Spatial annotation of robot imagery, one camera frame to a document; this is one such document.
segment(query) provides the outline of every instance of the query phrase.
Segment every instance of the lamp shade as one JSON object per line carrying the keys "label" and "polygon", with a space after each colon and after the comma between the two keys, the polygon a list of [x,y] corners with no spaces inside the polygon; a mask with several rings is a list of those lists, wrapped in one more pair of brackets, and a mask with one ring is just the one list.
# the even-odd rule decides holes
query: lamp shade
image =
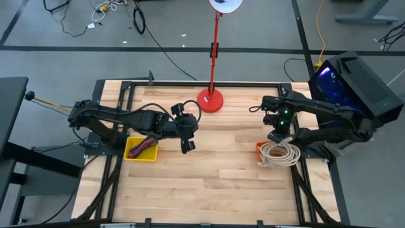
{"label": "lamp shade", "polygon": [[242,4],[243,0],[208,0],[214,10],[220,13],[232,13]]}

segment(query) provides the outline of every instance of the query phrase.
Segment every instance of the black cable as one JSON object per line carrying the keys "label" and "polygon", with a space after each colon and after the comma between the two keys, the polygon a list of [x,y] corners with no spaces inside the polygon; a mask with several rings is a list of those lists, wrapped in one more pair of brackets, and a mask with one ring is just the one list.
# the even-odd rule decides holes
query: black cable
{"label": "black cable", "polygon": [[260,108],[261,108],[261,106],[252,106],[249,108],[249,112],[255,113],[255,112],[259,111]]}
{"label": "black cable", "polygon": [[85,145],[86,145],[86,142],[84,141],[84,139],[82,139],[82,138],[76,133],[76,129],[75,129],[74,127],[72,127],[72,131],[73,131],[73,133],[75,134],[75,136],[76,136],[79,140],[81,140],[81,142],[83,143],[83,146],[85,146]]}
{"label": "black cable", "polygon": [[67,106],[67,105],[61,105],[61,107],[64,107],[64,108],[73,108],[72,106]]}
{"label": "black cable", "polygon": [[305,62],[306,62],[306,60],[299,59],[299,58],[289,58],[289,59],[285,60],[285,62],[284,62],[284,72],[285,72],[286,76],[287,76],[292,82],[295,82],[295,80],[292,80],[292,78],[290,77],[290,75],[287,73],[287,70],[285,69],[285,65],[286,65],[287,62],[290,61],[290,60],[301,60],[301,61],[305,61]]}
{"label": "black cable", "polygon": [[67,117],[69,116],[69,115],[68,115],[68,114],[66,114],[66,113],[63,113],[63,112],[58,111],[58,110],[56,110],[56,109],[54,109],[54,108],[51,108],[51,107],[45,106],[45,105],[40,104],[40,103],[38,103],[38,102],[36,102],[36,101],[32,101],[32,100],[31,100],[31,102],[33,102],[33,103],[35,103],[35,104],[37,104],[37,105],[40,105],[40,106],[42,106],[42,107],[44,107],[44,108],[47,108],[47,109],[53,110],[53,111],[55,111],[55,112],[57,112],[57,113],[60,113],[60,114],[62,114],[62,115],[64,115],[64,116],[67,116]]}
{"label": "black cable", "polygon": [[[93,157],[89,162],[87,162],[87,163],[83,166],[83,168],[80,170],[79,178],[82,176],[83,170],[86,168],[86,166],[88,166],[91,162],[93,162],[94,159],[96,159],[97,157],[98,157],[98,155],[95,156],[95,157]],[[70,197],[69,197],[68,201],[65,203],[65,205],[63,205],[62,208],[61,208],[58,212],[56,212],[51,218],[49,218],[49,219],[47,219],[47,220],[41,222],[40,224],[46,224],[46,223],[48,223],[49,221],[51,221],[52,219],[54,219],[56,216],[58,216],[58,215],[63,211],[63,209],[66,208],[66,206],[68,206],[69,202],[72,200],[73,196],[74,196],[75,193],[77,192],[77,189],[78,189],[78,187],[79,187],[79,184],[80,184],[80,181],[78,180],[75,190],[72,192],[72,194],[70,195]]]}
{"label": "black cable", "polygon": [[78,143],[80,141],[81,141],[81,139],[79,139],[78,141],[75,141],[75,142],[69,142],[68,144],[66,144],[64,146],[57,146],[57,147],[54,147],[54,148],[51,148],[51,149],[45,149],[45,150],[34,149],[34,151],[39,152],[39,153],[46,153],[46,152],[54,151],[55,149],[66,148],[66,147],[71,146],[73,144],[76,144],[76,143]]}
{"label": "black cable", "polygon": [[97,1],[96,3],[92,4],[92,3],[91,3],[91,0],[89,0],[89,3],[90,3],[90,5],[91,5],[91,7],[93,7],[93,9],[96,10],[95,5],[96,5],[97,3],[103,3],[103,2]]}
{"label": "black cable", "polygon": [[[399,32],[395,33],[394,35],[391,35],[391,33],[400,30]],[[381,38],[378,42],[384,42],[384,47],[382,49],[382,51],[388,51],[391,46],[397,42],[400,38],[405,36],[405,22],[398,25],[397,27],[391,29],[387,35],[385,35],[383,38]]]}
{"label": "black cable", "polygon": [[[145,28],[146,28],[146,21],[145,21],[144,12],[142,12],[142,10],[140,10],[138,1],[134,1],[134,3],[135,3],[135,8],[134,8],[134,12],[132,13],[132,16],[134,18],[134,26],[135,26],[135,29],[138,31],[139,34],[143,34],[145,32]],[[142,20],[142,30],[139,28],[138,23],[137,23],[137,19],[135,17],[137,12],[139,12],[140,19]]]}
{"label": "black cable", "polygon": [[63,12],[63,18],[59,21],[60,24],[62,25],[62,32],[66,33],[66,34],[69,34],[72,37],[78,37],[80,35],[84,35],[86,33],[86,31],[87,31],[87,26],[84,28],[84,31],[81,34],[77,34],[77,35],[73,35],[70,32],[65,31],[65,25],[63,25],[63,20],[66,18],[66,12],[68,11],[69,6],[70,6],[70,4],[68,4],[67,7],[65,8],[65,11]]}
{"label": "black cable", "polygon": [[[160,50],[162,50],[162,52],[171,61],[171,63],[173,63],[173,65],[175,65],[175,67],[177,67],[179,70],[181,70],[184,74],[186,74],[187,76],[189,76],[193,80],[197,80],[195,77],[191,76],[189,73],[187,73],[186,71],[181,69],[175,62],[173,62],[173,60],[171,60],[171,58],[167,55],[166,51],[163,49],[163,47],[160,46],[159,42],[153,37],[151,31],[146,26],[144,12],[142,12],[142,10],[140,10],[139,2],[134,0],[134,3],[135,3],[135,8],[134,8],[134,12],[132,13],[132,16],[133,16],[132,23],[134,24],[134,26],[135,26],[136,30],[138,31],[138,33],[143,34],[145,32],[145,29],[146,29],[147,32],[149,33],[149,35],[152,37],[153,41],[159,46]],[[139,28],[138,23],[136,22],[136,18],[135,18],[136,12],[139,12],[140,18],[142,19],[142,26],[143,26],[142,30]]]}
{"label": "black cable", "polygon": [[201,106],[199,105],[199,103],[198,103],[197,101],[194,101],[194,100],[185,101],[185,102],[183,103],[183,106],[185,106],[187,103],[194,103],[194,104],[197,105],[197,107],[198,107],[198,112],[199,112],[198,118],[197,118],[197,124],[198,124],[198,123],[200,122],[200,119],[201,119],[201,113],[202,113],[202,111],[201,111]]}

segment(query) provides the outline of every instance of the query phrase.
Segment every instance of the orange bin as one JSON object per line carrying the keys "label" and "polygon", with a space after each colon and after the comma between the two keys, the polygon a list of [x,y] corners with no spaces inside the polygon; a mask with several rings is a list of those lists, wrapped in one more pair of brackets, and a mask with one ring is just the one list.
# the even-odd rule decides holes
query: orange bin
{"label": "orange bin", "polygon": [[260,157],[260,150],[259,148],[265,144],[265,143],[269,143],[270,141],[262,141],[262,142],[258,142],[256,143],[256,156],[258,157],[258,162],[261,162],[261,157]]}

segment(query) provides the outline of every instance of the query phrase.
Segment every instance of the yellow cable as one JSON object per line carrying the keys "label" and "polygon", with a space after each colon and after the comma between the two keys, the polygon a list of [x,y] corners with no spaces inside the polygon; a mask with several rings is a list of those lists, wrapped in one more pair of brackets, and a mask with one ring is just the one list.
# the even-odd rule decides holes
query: yellow cable
{"label": "yellow cable", "polygon": [[325,44],[325,41],[322,38],[321,30],[319,29],[319,15],[321,14],[323,3],[325,3],[325,0],[322,0],[321,6],[319,7],[318,13],[316,14],[316,28],[318,29],[318,35],[319,35],[319,38],[321,39],[322,44],[323,44],[321,54],[319,55],[319,61],[317,62],[317,64],[315,64],[316,67],[321,67],[322,66],[322,55],[323,55],[323,52],[325,51],[325,48],[327,46]]}
{"label": "yellow cable", "polygon": [[47,100],[45,100],[45,99],[34,97],[34,100],[40,101],[40,102],[45,103],[45,104],[53,105],[53,106],[55,106],[55,107],[57,107],[57,108],[60,108],[60,109],[65,110],[65,111],[67,111],[67,112],[70,112],[69,109],[64,108],[64,107],[62,107],[62,106],[60,106],[60,105],[58,105],[58,104],[55,104],[55,103],[53,103],[53,102],[47,101]]}

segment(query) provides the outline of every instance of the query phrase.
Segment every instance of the tangled wires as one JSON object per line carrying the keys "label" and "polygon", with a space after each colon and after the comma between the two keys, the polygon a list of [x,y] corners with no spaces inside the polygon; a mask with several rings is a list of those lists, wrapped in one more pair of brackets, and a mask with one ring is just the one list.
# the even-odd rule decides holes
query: tangled wires
{"label": "tangled wires", "polygon": [[[117,0],[106,0],[104,3],[101,3],[100,5],[93,7],[94,11],[93,14],[91,14],[91,20],[93,22],[99,22],[102,19],[104,19],[104,17],[106,16],[106,11],[108,9],[111,9],[112,11],[116,11],[117,10],[117,5],[123,5],[124,3],[119,3]],[[96,13],[102,13],[102,17],[98,18],[98,19],[94,19],[94,14]]]}
{"label": "tangled wires", "polygon": [[261,167],[284,168],[295,165],[301,151],[297,146],[282,141],[281,143],[268,142],[260,148]]}
{"label": "tangled wires", "polygon": [[[132,16],[134,18],[133,23],[134,23],[135,29],[138,31],[138,33],[143,34],[145,32],[145,28],[146,28],[144,12],[142,12],[142,10],[140,10],[138,1],[134,1],[134,3],[135,3],[135,8],[134,8],[134,12],[132,13]],[[135,17],[137,12],[139,12],[140,19],[142,20],[142,29],[139,28],[136,17]]]}
{"label": "tangled wires", "polygon": [[388,51],[391,46],[397,42],[401,37],[405,35],[405,22],[398,25],[397,27],[391,29],[387,35],[379,40],[379,42],[384,42],[384,48],[382,51]]}
{"label": "tangled wires", "polygon": [[147,136],[142,142],[140,142],[136,147],[129,151],[129,158],[137,158],[145,149],[151,148],[158,144],[158,140],[152,136]]}

